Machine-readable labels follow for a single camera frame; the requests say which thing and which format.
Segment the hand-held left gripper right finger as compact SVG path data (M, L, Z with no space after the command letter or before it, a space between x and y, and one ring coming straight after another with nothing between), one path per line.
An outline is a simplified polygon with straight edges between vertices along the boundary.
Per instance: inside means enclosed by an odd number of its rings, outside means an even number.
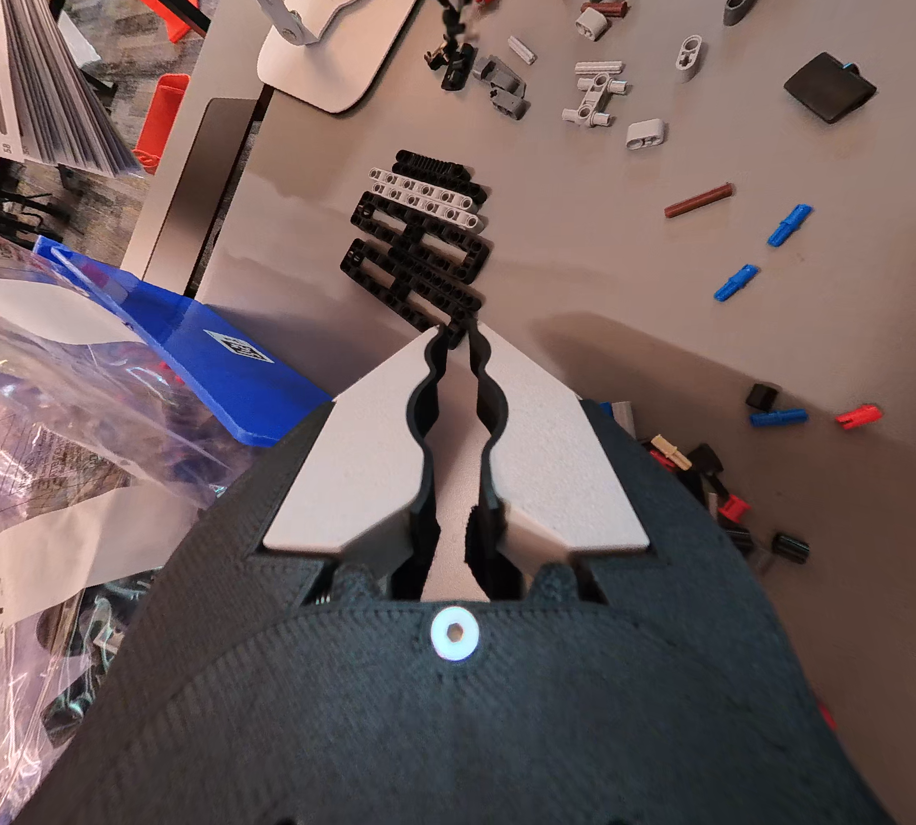
M649 537L600 440L607 416L483 323L467 331L487 430L465 561L491 601L522 598L547 565L642 555Z

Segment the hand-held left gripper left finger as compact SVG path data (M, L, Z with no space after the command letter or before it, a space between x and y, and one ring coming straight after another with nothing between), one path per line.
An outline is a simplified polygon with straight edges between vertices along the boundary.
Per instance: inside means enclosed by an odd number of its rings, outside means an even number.
M446 329L426 330L337 396L267 550L362 565L397 600L421 597L441 532L425 438L448 352Z

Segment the black lego connector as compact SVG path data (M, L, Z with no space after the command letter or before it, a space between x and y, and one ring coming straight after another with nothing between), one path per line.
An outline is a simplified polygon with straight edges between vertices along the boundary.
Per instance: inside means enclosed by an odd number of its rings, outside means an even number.
M453 7L446 7L442 12L444 27L440 46L423 55L423 60L433 72L443 71L441 89L456 93L464 89L475 63L476 49L463 41L465 25L461 12Z

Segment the pile of small lego pins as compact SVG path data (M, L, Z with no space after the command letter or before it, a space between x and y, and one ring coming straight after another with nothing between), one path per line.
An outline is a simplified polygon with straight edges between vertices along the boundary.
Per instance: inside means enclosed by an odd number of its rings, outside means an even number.
M758 575L778 559L799 566L808 563L810 546L802 539L776 532L766 545L753 536L744 524L750 504L723 484L724 465L710 445L701 443L684 453L659 434L637 443L706 510Z

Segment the light grey lego cross connector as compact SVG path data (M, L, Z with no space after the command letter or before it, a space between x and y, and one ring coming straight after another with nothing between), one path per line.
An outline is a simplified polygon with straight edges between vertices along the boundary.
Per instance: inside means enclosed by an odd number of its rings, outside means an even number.
M562 121L588 128L607 128L614 118L607 112L607 105L613 96L626 95L630 85L610 72L597 72L578 78L577 89L582 92L578 107L563 109Z

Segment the black lego gear rack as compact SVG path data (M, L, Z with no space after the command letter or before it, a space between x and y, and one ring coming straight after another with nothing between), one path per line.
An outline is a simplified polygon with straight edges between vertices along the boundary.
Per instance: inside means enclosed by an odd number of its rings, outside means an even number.
M476 204L483 204L488 198L487 190L476 183L470 171L459 163L400 149L391 170L398 176L453 190L471 198Z

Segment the long blue lego pin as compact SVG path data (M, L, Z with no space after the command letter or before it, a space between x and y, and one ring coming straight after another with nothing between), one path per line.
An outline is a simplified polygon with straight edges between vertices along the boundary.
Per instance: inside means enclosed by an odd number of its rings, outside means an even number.
M813 207L810 204L800 203L794 206L767 238L767 246L771 248L784 246L800 230L812 212Z
M727 302L727 300L745 289L759 273L759 267L753 264L745 264L716 290L714 293L714 300L720 303Z

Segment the brown lego axle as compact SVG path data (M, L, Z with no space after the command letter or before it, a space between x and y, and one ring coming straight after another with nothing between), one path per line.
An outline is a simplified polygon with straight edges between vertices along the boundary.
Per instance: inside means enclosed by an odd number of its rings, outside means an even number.
M666 219L671 220L687 213L692 213L718 201L724 201L734 196L736 187L732 182L727 182L712 190L693 195L682 201L666 206L663 210Z

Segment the black curved lego panel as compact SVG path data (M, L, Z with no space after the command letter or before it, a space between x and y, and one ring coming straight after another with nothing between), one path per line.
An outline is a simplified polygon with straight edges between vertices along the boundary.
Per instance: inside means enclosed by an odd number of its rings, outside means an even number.
M799 68L784 84L784 90L820 121L836 124L869 102L875 84L862 74L853 76L842 69L839 59L821 52Z

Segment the lego instruction booklet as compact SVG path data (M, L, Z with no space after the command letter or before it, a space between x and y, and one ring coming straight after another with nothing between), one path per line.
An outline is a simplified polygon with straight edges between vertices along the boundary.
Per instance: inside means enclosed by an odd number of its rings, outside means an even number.
M108 178L144 170L86 82L47 0L1 0L2 158Z

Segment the white metal book stand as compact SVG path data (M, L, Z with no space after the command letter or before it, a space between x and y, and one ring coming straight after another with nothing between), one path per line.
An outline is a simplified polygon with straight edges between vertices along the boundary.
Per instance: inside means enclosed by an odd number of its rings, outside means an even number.
M327 113L366 94L418 0L256 0L261 81Z

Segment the blue plastic bin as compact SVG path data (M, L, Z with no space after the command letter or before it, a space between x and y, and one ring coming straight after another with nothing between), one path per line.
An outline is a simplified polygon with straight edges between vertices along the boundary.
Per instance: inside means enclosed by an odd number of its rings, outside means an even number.
M34 248L131 328L235 441L269 448L332 397L195 299L159 288L47 237Z

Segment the clear plastic bag of parts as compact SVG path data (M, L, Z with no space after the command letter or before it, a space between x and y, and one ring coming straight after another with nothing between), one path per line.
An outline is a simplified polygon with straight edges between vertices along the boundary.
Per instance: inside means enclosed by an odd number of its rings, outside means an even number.
M118 318L2 241L2 804L73 739L200 513L256 459Z

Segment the black lego frame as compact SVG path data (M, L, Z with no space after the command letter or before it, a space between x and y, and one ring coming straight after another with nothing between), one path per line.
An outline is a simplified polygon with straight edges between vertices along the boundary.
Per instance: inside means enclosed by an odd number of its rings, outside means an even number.
M374 299L422 333L443 328L451 350L465 337L483 300L465 286L396 249L354 239L340 270Z
M357 202L351 224L392 252L464 285L475 282L492 251L462 227L370 191Z

